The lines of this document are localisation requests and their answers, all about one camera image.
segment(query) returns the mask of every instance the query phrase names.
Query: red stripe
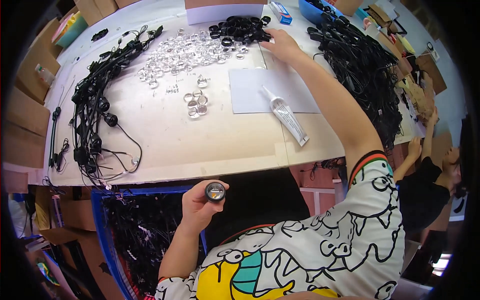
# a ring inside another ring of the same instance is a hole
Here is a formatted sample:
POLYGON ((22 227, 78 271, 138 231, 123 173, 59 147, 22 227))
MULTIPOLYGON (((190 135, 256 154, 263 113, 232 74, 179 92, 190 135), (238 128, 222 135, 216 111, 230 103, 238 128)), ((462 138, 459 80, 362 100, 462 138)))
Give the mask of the red stripe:
POLYGON ((221 243, 219 244, 219 246, 225 244, 225 242, 226 242, 227 240, 232 239, 232 238, 234 238, 235 236, 238 236, 238 235, 240 235, 240 234, 242 234, 242 233, 244 233, 244 232, 247 232, 247 231, 249 231, 249 230, 257 229, 257 228, 263 228, 263 227, 268 227, 268 226, 273 226, 273 225, 275 225, 275 224, 257 225, 257 226, 253 226, 253 227, 247 228, 247 229, 242 230, 242 231, 240 231, 239 233, 235 233, 235 234, 232 235, 231 237, 225 239, 223 242, 221 242, 221 243))
POLYGON ((385 156, 385 154, 380 154, 380 153, 375 153, 375 154, 372 154, 372 155, 367 156, 366 158, 364 158, 364 159, 362 160, 362 162, 357 165, 357 167, 355 168, 355 170, 353 170, 353 172, 352 172, 352 177, 350 177, 350 181, 349 181, 349 183, 348 183, 348 188, 350 188, 350 186, 352 185, 352 181, 353 181, 353 179, 355 178, 355 176, 357 175, 357 173, 358 173, 369 161, 371 161, 372 159, 375 159, 375 158, 382 158, 382 159, 384 159, 385 161, 387 160, 387 157, 385 156))

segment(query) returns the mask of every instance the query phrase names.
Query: white t-shirt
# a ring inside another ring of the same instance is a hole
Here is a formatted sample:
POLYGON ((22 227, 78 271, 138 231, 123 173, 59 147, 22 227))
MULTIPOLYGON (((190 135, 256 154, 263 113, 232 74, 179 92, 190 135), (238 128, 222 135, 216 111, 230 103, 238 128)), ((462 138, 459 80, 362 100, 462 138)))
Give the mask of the white t-shirt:
POLYGON ((213 248, 188 278, 162 278, 158 300, 276 299, 299 291, 389 299, 405 247, 393 174, 380 152, 353 170, 345 200, 319 216, 252 229, 213 248))

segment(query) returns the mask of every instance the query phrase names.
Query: white table surface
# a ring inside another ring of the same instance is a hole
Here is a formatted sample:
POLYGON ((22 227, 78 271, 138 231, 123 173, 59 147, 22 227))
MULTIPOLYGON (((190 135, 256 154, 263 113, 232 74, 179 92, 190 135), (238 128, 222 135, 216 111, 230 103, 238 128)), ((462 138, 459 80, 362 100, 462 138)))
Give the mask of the white table surface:
MULTIPOLYGON (((298 5, 286 7, 293 17, 291 25, 280 24, 270 8, 264 7, 263 15, 272 18, 268 28, 284 29, 296 39, 303 51, 313 56, 318 52, 319 43, 310 40, 306 33, 306 28, 313 25, 302 17, 298 5)), ((356 16, 350 17, 350 20, 355 25, 361 25, 361 20, 356 16)), ((177 76, 167 73, 160 78, 160 85, 154 90, 139 80, 137 71, 145 65, 149 53, 157 48, 159 42, 175 35, 179 28, 184 28, 186 32, 196 32, 201 28, 208 29, 210 25, 216 23, 187 25, 183 1, 142 0, 87 28, 60 54, 57 60, 61 64, 61 69, 46 98, 46 107, 50 111, 59 104, 61 86, 65 87, 66 93, 72 82, 77 84, 86 77, 89 73, 87 66, 92 61, 98 60, 100 53, 116 46, 122 33, 139 30, 144 24, 148 25, 148 30, 156 29, 160 25, 164 27, 163 34, 150 44, 149 50, 135 59, 117 79, 112 80, 105 91, 105 96, 110 102, 109 112, 118 116, 119 124, 143 149, 138 170, 109 183, 144 183, 212 177, 280 168, 345 155, 340 140, 322 114, 296 114, 310 137, 304 147, 299 146, 272 113, 233 114, 229 69, 268 68, 293 72, 289 66, 272 57, 268 50, 260 49, 258 44, 250 46, 250 53, 243 60, 232 57, 223 65, 198 66, 190 73, 181 72, 177 76), (104 28, 109 29, 106 37, 92 42, 92 35, 104 28), (197 119, 190 119, 182 97, 196 89, 196 79, 200 74, 210 78, 209 85, 204 90, 209 97, 208 113, 197 119), (175 85, 178 86, 179 92, 167 93, 167 90, 175 85)), ((133 34, 123 38, 121 47, 133 38, 133 34)), ((317 55, 315 61, 333 74, 323 56, 317 55)), ((50 177, 52 184, 57 186, 91 184, 87 178, 82 179, 78 165, 73 160, 72 128, 68 125, 73 114, 74 105, 70 101, 73 92, 74 88, 71 88, 62 103, 55 137, 56 153, 60 150, 64 138, 68 138, 71 145, 71 149, 65 155, 65 169, 59 174, 47 167, 50 146, 48 140, 45 168, 37 172, 37 184, 41 184, 41 179, 46 175, 50 177)), ((395 144, 408 142, 415 134, 421 135, 418 125, 409 117, 405 105, 400 103, 399 108, 404 116, 403 136, 399 135, 395 144)), ((50 131, 51 124, 47 137, 50 137, 50 131)), ((104 148, 124 151, 133 156, 139 155, 138 147, 120 129, 108 127, 101 121, 99 135, 104 148)), ((126 166, 130 165, 129 160, 127 157, 123 160, 126 166)), ((121 167, 114 159, 107 158, 99 161, 99 164, 118 170, 112 171, 112 174, 120 172, 121 167)))

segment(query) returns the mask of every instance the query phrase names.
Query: glue tube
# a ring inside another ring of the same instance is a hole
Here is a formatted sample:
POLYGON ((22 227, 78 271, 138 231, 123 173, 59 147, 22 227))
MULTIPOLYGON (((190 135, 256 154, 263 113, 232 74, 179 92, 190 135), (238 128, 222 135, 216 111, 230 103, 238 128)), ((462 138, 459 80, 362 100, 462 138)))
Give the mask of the glue tube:
POLYGON ((273 114, 275 114, 280 122, 288 128, 288 131, 293 134, 300 146, 303 147, 310 138, 297 121, 297 118, 295 118, 290 107, 283 98, 275 96, 263 85, 262 87, 264 88, 267 97, 270 99, 270 108, 272 109, 273 114))

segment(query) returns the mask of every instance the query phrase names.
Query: pile of glass lenses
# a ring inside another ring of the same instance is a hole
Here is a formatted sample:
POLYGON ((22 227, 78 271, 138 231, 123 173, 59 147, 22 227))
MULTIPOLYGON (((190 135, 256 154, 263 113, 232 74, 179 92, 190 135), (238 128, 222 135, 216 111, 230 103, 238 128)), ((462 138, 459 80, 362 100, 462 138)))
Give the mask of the pile of glass lenses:
POLYGON ((239 58, 237 54, 247 54, 248 47, 240 41, 233 41, 229 47, 222 46, 225 37, 212 39, 206 30, 190 34, 181 28, 177 36, 158 44, 158 49, 151 53, 146 65, 138 71, 138 76, 141 81, 155 88, 158 86, 157 78, 165 73, 178 75, 198 66, 223 64, 232 56, 243 59, 243 55, 239 58))

